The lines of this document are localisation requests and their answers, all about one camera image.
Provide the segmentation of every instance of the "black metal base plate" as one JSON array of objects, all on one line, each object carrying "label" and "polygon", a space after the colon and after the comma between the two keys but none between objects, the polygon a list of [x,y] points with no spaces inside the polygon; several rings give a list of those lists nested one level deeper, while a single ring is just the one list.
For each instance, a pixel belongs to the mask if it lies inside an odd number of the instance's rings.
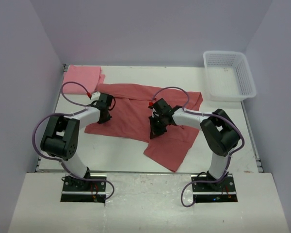
[{"label": "black metal base plate", "polygon": [[238,202],[236,194],[233,195],[193,195],[195,203]]},{"label": "black metal base plate", "polygon": [[[192,181],[206,181],[206,176],[192,176]],[[225,188],[228,188],[229,192],[236,192],[234,178],[232,176],[227,176],[225,180],[218,184],[209,183],[194,183],[192,184],[193,192],[222,192]]]},{"label": "black metal base plate", "polygon": [[[107,177],[91,176],[90,179],[107,180]],[[61,202],[105,203],[106,182],[81,181],[70,176],[63,177],[62,181],[64,184]]]}]

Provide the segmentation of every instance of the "white table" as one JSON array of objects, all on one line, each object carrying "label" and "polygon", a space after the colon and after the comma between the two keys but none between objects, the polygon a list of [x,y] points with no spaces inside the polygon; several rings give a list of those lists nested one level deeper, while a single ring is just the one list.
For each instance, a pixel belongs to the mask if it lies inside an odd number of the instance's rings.
[{"label": "white table", "polygon": [[[186,91],[201,92],[204,98],[200,110],[204,112],[222,108],[242,132],[245,147],[234,154],[230,172],[258,172],[256,157],[240,102],[208,101],[204,68],[196,67],[114,67],[103,66],[105,83],[136,83],[158,87],[178,86]],[[68,95],[76,102],[90,103],[86,95]],[[56,112],[71,113],[82,109],[60,96]],[[80,130],[78,154],[92,171],[119,172],[170,172],[168,169],[143,155],[147,143],[119,137],[84,133]],[[198,134],[178,172],[194,173],[207,171],[212,152],[202,132]],[[62,170],[59,163],[42,159],[42,171]]]},{"label": "white table", "polygon": [[[60,202],[61,173],[28,173],[9,233],[289,233],[271,174],[234,173],[238,202],[180,203],[188,174],[112,174],[107,202]],[[185,192],[192,200],[192,187]]]}]

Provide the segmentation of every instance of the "red cloth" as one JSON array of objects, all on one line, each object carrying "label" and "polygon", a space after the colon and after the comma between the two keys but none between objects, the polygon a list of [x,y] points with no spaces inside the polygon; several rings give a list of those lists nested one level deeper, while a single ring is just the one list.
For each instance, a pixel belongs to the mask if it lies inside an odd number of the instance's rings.
[{"label": "red cloth", "polygon": [[[101,67],[73,66],[69,65],[64,73],[63,84],[66,82],[78,82],[86,87],[89,93],[94,93],[97,85],[103,83],[105,75],[101,74]],[[67,84],[63,88],[65,94],[86,95],[84,89],[75,84]]]},{"label": "red cloth", "polygon": [[[161,88],[137,84],[100,84],[97,91],[113,95],[116,106],[111,111],[112,119],[104,124],[91,124],[85,128],[86,133],[106,136],[127,137],[148,142],[144,154],[175,172],[183,162],[188,150],[192,147],[199,130],[187,126],[167,127],[167,132],[150,140],[149,116],[152,110],[148,108],[153,95]],[[203,101],[200,92],[188,92],[189,109],[199,110]],[[175,89],[160,92],[156,99],[164,98],[171,106],[183,105],[186,95]]]}]

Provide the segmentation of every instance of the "cable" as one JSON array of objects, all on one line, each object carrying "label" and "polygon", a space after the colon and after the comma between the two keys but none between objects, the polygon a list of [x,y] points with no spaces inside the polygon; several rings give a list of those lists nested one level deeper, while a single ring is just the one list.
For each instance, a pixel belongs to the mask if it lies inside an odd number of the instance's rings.
[{"label": "cable", "polygon": [[93,184],[91,184],[91,194],[92,194],[92,197],[93,197],[94,202],[97,202],[98,187],[97,187],[96,184],[95,184],[95,190],[96,190],[96,194],[94,195],[93,194]]},{"label": "cable", "polygon": [[225,185],[223,188],[222,188],[222,193],[221,193],[221,196],[223,195],[224,193],[224,189],[226,191],[226,194],[227,194],[227,198],[231,198],[231,195],[228,193],[228,187]]},{"label": "cable", "polygon": [[108,110],[109,111],[112,111],[113,110],[113,108],[115,107],[115,105],[116,105],[116,100],[115,100],[115,98],[113,97],[113,100],[114,100],[114,105],[112,106],[112,108],[109,108]]},{"label": "cable", "polygon": [[196,178],[200,177],[200,176],[203,175],[203,174],[207,175],[206,172],[202,171],[202,172],[200,172],[200,173],[196,176]]},{"label": "cable", "polygon": [[158,92],[156,92],[152,98],[152,101],[155,99],[155,97],[157,96],[158,93],[160,93],[161,91],[163,90],[166,90],[166,89],[170,89],[170,88],[173,88],[173,89],[178,89],[178,90],[181,90],[182,92],[184,92],[186,94],[186,96],[188,97],[188,100],[185,102],[185,104],[183,105],[182,109],[184,112],[188,113],[188,114],[192,114],[192,115],[197,115],[197,116],[202,116],[202,117],[216,117],[218,119],[221,119],[223,120],[226,124],[228,124],[233,130],[235,130],[237,132],[237,134],[239,135],[239,138],[241,139],[242,141],[242,144],[235,150],[233,150],[229,155],[228,155],[228,159],[227,159],[227,164],[226,164],[226,168],[224,170],[224,173],[222,174],[222,176],[215,180],[215,181],[192,181],[192,182],[189,182],[188,184],[186,184],[181,192],[181,204],[184,206],[184,207],[191,207],[195,204],[195,200],[189,204],[189,205],[185,205],[184,202],[183,202],[183,194],[184,194],[184,191],[186,190],[186,188],[194,183],[219,183],[221,182],[222,180],[225,179],[226,175],[228,174],[227,172],[227,169],[229,167],[229,164],[230,164],[230,161],[231,161],[231,156],[232,154],[236,153],[237,151],[239,151],[240,149],[242,149],[244,147],[244,144],[245,144],[245,141],[244,141],[244,137],[242,135],[242,133],[239,131],[239,129],[232,123],[230,122],[229,120],[225,119],[224,117],[222,116],[218,116],[218,115],[215,115],[215,114],[208,114],[208,113],[200,113],[200,112],[197,112],[197,111],[189,111],[188,109],[185,108],[185,106],[189,103],[190,101],[190,96],[189,94],[183,90],[182,88],[180,87],[176,87],[176,86],[169,86],[169,87],[165,87],[165,88],[162,88],[161,90],[159,90]]},{"label": "cable", "polygon": [[155,97],[156,97],[156,96],[157,96],[161,91],[166,90],[166,89],[178,89],[178,90],[182,91],[184,94],[186,94],[186,96],[187,96],[187,98],[188,98],[188,100],[185,102],[184,106],[186,106],[186,105],[189,103],[189,101],[190,101],[190,96],[189,96],[189,94],[188,94],[185,90],[183,90],[182,88],[177,87],[177,86],[168,86],[168,87],[162,88],[161,90],[159,90],[158,92],[156,92],[156,93],[154,94],[154,96],[153,96],[153,98],[152,98],[151,101],[153,101],[153,100],[155,99]]},{"label": "cable", "polygon": [[60,88],[60,93],[62,94],[62,96],[64,97],[64,99],[72,104],[75,104],[75,105],[78,105],[78,106],[82,106],[82,107],[86,107],[86,104],[82,104],[82,103],[77,103],[77,102],[74,102],[70,99],[68,99],[66,97],[66,95],[64,94],[64,86],[66,86],[67,84],[76,84],[76,85],[79,85],[80,87],[82,87],[85,91],[86,91],[86,94],[89,98],[92,97],[92,94],[88,92],[88,90],[86,89],[85,86],[83,86],[81,83],[77,83],[77,82],[74,82],[74,81],[70,81],[70,82],[66,82],[62,85],[62,87]]}]

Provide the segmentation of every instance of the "pink towel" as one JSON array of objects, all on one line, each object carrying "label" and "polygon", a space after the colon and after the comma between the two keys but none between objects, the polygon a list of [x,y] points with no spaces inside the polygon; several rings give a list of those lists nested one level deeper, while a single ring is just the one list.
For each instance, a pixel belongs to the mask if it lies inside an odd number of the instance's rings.
[{"label": "pink towel", "polygon": [[[168,126],[167,132],[150,140],[149,116],[152,110],[148,108],[153,95],[159,87],[137,84],[100,84],[97,91],[113,95],[116,106],[110,112],[112,119],[104,124],[91,124],[85,128],[86,133],[106,136],[127,137],[148,142],[144,154],[175,172],[183,162],[188,150],[192,147],[199,130],[187,126]],[[187,108],[198,110],[203,101],[200,92],[189,92],[190,102]],[[175,89],[167,89],[156,96],[164,98],[174,107],[183,105],[187,97]]]},{"label": "pink towel", "polygon": [[[103,83],[105,75],[101,74],[101,67],[76,67],[70,65],[64,74],[63,84],[70,81],[78,82],[86,87],[89,93],[94,93],[98,84]],[[85,94],[84,89],[75,84],[67,84],[63,88],[65,94]]]}]

